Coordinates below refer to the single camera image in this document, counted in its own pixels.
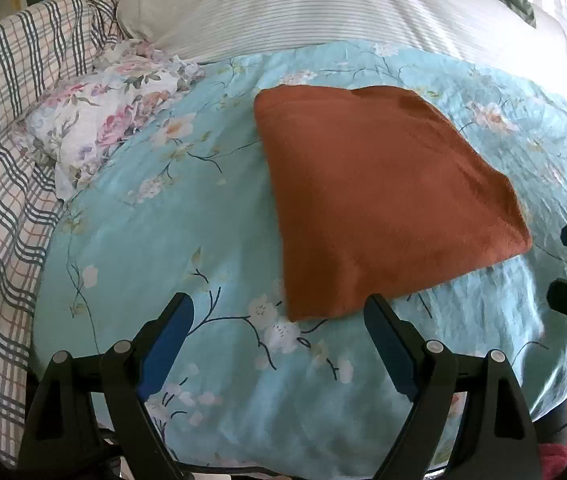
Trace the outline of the rust orange knit sweater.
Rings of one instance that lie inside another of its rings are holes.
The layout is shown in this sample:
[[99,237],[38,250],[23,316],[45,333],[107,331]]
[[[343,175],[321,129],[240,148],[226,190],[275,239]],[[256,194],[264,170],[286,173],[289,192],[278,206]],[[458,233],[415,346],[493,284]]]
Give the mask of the rust orange knit sweater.
[[254,118],[293,321],[339,318],[527,252],[509,179],[416,92],[278,86]]

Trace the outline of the light blue floral bedsheet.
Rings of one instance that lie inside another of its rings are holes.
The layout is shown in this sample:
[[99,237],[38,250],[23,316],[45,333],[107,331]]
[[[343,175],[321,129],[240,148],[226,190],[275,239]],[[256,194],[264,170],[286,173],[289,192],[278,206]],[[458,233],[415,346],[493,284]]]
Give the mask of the light blue floral bedsheet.
[[567,398],[567,317],[546,290],[567,278],[567,100],[445,55],[366,41],[235,56],[151,124],[67,206],[48,252],[33,366],[134,336],[176,292],[192,333],[150,414],[178,460],[262,466],[304,479],[368,478],[410,408],[363,318],[293,324],[285,313],[274,197],[252,105],[278,84],[416,91],[460,128],[520,197],[532,249],[398,300],[395,312],[451,350],[506,353],[533,417]]

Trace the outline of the white pink floral cloth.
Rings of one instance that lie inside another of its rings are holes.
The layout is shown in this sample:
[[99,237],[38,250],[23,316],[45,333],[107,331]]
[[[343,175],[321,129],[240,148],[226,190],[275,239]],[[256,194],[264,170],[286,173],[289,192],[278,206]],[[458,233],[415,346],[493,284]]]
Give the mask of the white pink floral cloth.
[[14,143],[54,169],[56,197],[67,202],[127,139],[203,77],[198,64],[146,41],[110,44],[91,72],[58,82],[28,108],[14,127]]

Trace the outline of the plaid checked blanket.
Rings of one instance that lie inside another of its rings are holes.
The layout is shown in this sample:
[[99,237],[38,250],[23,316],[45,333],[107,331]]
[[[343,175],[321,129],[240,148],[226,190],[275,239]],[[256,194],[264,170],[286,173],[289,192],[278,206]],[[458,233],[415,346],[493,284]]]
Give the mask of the plaid checked blanket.
[[37,289],[60,205],[53,174],[12,140],[58,82],[88,73],[120,38],[118,0],[44,0],[0,21],[0,464],[14,466],[25,424]]

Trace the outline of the white striped pillow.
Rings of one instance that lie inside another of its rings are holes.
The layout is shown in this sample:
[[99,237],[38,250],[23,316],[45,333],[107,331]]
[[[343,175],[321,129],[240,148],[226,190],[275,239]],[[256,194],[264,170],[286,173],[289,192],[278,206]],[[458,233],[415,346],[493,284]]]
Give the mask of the white striped pillow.
[[338,40],[368,40],[486,64],[567,96],[567,35],[500,0],[120,0],[128,36],[208,63]]

